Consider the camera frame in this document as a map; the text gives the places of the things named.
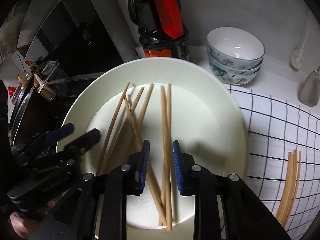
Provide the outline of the left human hand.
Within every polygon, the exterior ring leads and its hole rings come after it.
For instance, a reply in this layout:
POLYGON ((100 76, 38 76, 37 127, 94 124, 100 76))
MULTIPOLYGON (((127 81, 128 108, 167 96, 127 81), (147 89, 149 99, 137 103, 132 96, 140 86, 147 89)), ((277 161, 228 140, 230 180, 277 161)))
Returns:
POLYGON ((17 217, 14 213, 10 215, 10 222, 16 235, 22 239, 28 239, 30 234, 39 224, 39 222, 36 220, 17 217))

